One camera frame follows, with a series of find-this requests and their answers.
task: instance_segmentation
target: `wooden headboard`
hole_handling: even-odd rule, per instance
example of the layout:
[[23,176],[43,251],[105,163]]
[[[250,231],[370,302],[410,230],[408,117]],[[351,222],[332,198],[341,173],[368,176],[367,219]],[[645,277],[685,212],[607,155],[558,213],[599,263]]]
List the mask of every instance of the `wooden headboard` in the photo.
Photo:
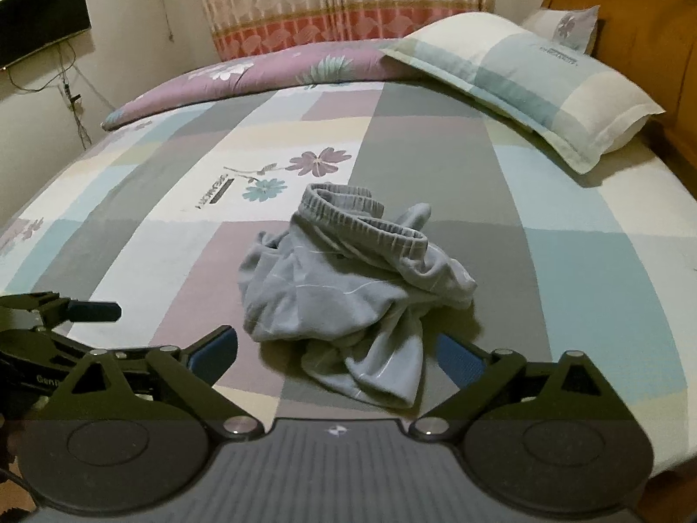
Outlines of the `wooden headboard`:
[[657,118],[662,134],[697,175],[697,0],[544,0],[542,5],[579,10],[596,4],[594,57],[667,110]]

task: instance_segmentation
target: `television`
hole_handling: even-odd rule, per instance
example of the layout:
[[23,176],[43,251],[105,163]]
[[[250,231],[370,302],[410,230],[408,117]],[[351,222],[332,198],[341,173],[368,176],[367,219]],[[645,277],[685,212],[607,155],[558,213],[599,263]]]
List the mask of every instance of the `television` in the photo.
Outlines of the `television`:
[[90,27],[85,0],[0,0],[0,68]]

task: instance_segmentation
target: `silver bolt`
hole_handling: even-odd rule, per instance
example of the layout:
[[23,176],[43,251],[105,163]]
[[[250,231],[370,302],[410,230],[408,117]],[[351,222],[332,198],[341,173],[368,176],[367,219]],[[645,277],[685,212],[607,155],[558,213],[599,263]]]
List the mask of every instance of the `silver bolt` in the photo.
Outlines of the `silver bolt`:
[[248,435],[250,432],[257,429],[257,424],[257,419],[247,417],[246,415],[239,415],[237,417],[230,417],[222,426],[233,435]]
[[414,423],[414,428],[422,435],[443,435],[450,424],[440,417],[423,417]]

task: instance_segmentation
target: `bed sheet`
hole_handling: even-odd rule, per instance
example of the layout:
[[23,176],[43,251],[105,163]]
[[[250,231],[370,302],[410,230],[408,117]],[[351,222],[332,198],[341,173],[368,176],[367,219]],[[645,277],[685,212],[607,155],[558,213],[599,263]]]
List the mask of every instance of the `bed sheet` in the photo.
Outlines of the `bed sheet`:
[[[318,386],[293,343],[246,335],[239,263],[308,183],[366,187],[478,283],[468,312],[424,320],[417,405],[385,411]],[[187,346],[221,324],[239,354],[217,389],[260,418],[414,418],[457,388],[434,334],[529,360],[581,349],[644,426],[660,472],[697,451],[697,202],[635,139],[586,176],[540,139],[438,83],[304,85],[184,106],[121,127],[0,236],[0,291],[116,300],[97,347]]]

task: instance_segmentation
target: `pillowcase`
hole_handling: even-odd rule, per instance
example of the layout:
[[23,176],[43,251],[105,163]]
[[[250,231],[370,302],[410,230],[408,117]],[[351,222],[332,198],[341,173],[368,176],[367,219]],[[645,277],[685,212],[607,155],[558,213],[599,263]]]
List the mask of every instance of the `pillowcase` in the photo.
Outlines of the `pillowcase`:
[[621,73],[493,14],[447,17],[382,51],[537,132],[580,174],[664,112]]
[[598,10],[593,6],[587,10],[546,10],[533,11],[521,27],[540,37],[561,43],[580,53],[591,54],[598,34]]

